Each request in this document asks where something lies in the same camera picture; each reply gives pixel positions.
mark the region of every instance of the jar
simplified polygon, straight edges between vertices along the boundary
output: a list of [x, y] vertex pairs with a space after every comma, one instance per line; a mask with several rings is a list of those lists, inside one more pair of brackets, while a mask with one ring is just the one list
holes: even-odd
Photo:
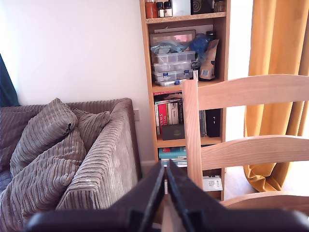
[[225, 2], [223, 0], [214, 1], [214, 11], [215, 12], [225, 12]]
[[164, 3], [164, 17], [172, 17], [172, 3], [170, 1], [166, 1]]
[[159, 1], [156, 3], [156, 7], [158, 9], [158, 13], [159, 13], [159, 18], [164, 17], [164, 9], [163, 9], [163, 2]]
[[156, 0], [145, 0], [146, 18], [158, 18]]

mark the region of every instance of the yellow curtain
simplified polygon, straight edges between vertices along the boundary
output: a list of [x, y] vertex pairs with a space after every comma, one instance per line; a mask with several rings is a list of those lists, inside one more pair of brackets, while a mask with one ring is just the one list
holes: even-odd
[[[254, 0], [249, 75], [309, 75], [309, 0]], [[301, 136], [308, 102], [247, 106], [245, 136]], [[244, 166], [258, 191], [281, 190], [290, 163]]]

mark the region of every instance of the book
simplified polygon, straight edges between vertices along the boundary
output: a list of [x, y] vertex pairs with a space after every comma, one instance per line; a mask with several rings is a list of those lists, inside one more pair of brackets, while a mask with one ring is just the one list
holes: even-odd
[[160, 159], [183, 159], [187, 158], [185, 146], [159, 148]]
[[180, 101], [178, 104], [178, 122], [183, 124], [183, 102]]
[[158, 105], [154, 105], [156, 134], [160, 135], [159, 109]]
[[167, 103], [167, 107], [168, 107], [168, 125], [172, 125], [173, 121], [172, 121], [172, 106], [171, 103]]
[[201, 137], [205, 137], [205, 135], [203, 134], [203, 119], [202, 119], [202, 111], [199, 111], [199, 129], [201, 132]]
[[160, 131], [162, 131], [162, 126], [168, 124], [168, 116], [166, 111], [166, 104], [158, 105], [159, 110], [159, 123], [160, 123]]
[[178, 124], [178, 104], [177, 102], [170, 103], [171, 105], [171, 117], [172, 117], [172, 124]]
[[[187, 160], [175, 160], [174, 163], [180, 167], [180, 168], [183, 168], [183, 167], [187, 167]], [[164, 167], [167, 167], [168, 166], [168, 162], [167, 161], [164, 161], [163, 162], [163, 165]]]
[[172, 102], [180, 102], [180, 101], [182, 101], [182, 99], [176, 98], [176, 99], [155, 101], [154, 103], [155, 103], [156, 105], [160, 105], [160, 104], [166, 104], [166, 103], [172, 103]]
[[205, 137], [205, 125], [204, 125], [204, 111], [201, 111], [202, 113], [202, 133], [203, 133], [203, 138]]
[[172, 160], [172, 161], [181, 161], [181, 160], [186, 160], [186, 158], [176, 158], [176, 159], [161, 159], [162, 161], [169, 161], [169, 160]]
[[176, 91], [155, 92], [154, 96], [163, 95], [163, 94], [169, 94], [169, 93], [177, 93], [177, 92], [180, 92], [180, 91], [176, 90]]
[[204, 135], [207, 135], [207, 130], [206, 130], [206, 110], [203, 110], [204, 113]]

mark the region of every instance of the wooden bookshelf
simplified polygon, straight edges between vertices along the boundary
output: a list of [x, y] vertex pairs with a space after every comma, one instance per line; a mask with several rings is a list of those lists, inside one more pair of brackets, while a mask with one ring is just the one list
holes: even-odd
[[[151, 116], [151, 128], [152, 128], [151, 133], [153, 139], [155, 161], [158, 161], [158, 148], [185, 146], [185, 139], [163, 141], [162, 137], [157, 136], [156, 134], [154, 93], [167, 92], [167, 91], [180, 91], [182, 89], [182, 86], [177, 85], [170, 87], [160, 87], [156, 86], [153, 83], [149, 35], [153, 34], [154, 30], [163, 29], [165, 27], [181, 28], [190, 26], [213, 25], [213, 30], [217, 32], [216, 37], [217, 39], [219, 39], [219, 44], [217, 47], [217, 55], [216, 55], [216, 65], [215, 65], [216, 79], [209, 82], [199, 82], [198, 86], [201, 87], [205, 85], [215, 85], [219, 82], [226, 81], [228, 71], [231, 0], [225, 0], [225, 1], [226, 1], [226, 12], [146, 19], [145, 0], [140, 0], [141, 26], [143, 33], [146, 78], [147, 78], [148, 98], [150, 104], [150, 116]], [[219, 138], [209, 138], [209, 137], [201, 138], [202, 145], [218, 144], [225, 141], [225, 115], [226, 115], [226, 109], [222, 109], [221, 136]], [[225, 178], [224, 169], [217, 170], [217, 172], [221, 173], [222, 184], [224, 186], [224, 178]], [[224, 190], [212, 194], [215, 194], [214, 197], [216, 198], [219, 197], [220, 199], [224, 199]]]
[[195, 15], [186, 15], [186, 16], [175, 16], [175, 17], [163, 17], [163, 18], [147, 18], [145, 19], [146, 24], [154, 23], [168, 23], [168, 22], [179, 22], [179, 21], [189, 21], [189, 20], [198, 20], [205, 18], [220, 18], [225, 17], [226, 12], [218, 13], [209, 13], [209, 14], [195, 14]]
[[[212, 144], [219, 144], [222, 142], [221, 137], [210, 138], [206, 136], [205, 138], [201, 138], [202, 145], [212, 145]], [[175, 139], [175, 140], [162, 140], [162, 137], [159, 135], [157, 136], [157, 143], [156, 146], [158, 148], [161, 147], [175, 147], [175, 146], [185, 146], [185, 139]]]

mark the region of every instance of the chair slat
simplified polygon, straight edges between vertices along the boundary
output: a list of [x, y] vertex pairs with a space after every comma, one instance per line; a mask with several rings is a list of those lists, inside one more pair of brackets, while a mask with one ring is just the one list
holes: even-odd
[[297, 196], [288, 192], [258, 192], [223, 201], [228, 209], [278, 209], [298, 210], [309, 216], [309, 196]]
[[309, 140], [289, 135], [246, 137], [203, 147], [203, 170], [309, 160]]
[[249, 76], [198, 88], [199, 109], [300, 102], [309, 99], [309, 77], [287, 74]]

